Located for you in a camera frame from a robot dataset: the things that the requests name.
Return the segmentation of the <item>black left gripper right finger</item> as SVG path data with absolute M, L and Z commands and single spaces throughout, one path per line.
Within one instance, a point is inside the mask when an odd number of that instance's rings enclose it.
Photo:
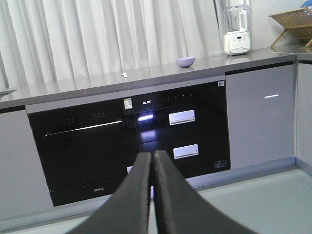
M 175 167 L 165 150 L 154 152 L 153 170 L 158 233 L 254 233 L 200 196 Z

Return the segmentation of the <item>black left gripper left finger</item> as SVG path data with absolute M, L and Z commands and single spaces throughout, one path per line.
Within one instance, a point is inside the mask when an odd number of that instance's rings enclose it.
M 69 234 L 146 234 L 151 199 L 151 154 L 139 153 L 114 194 Z

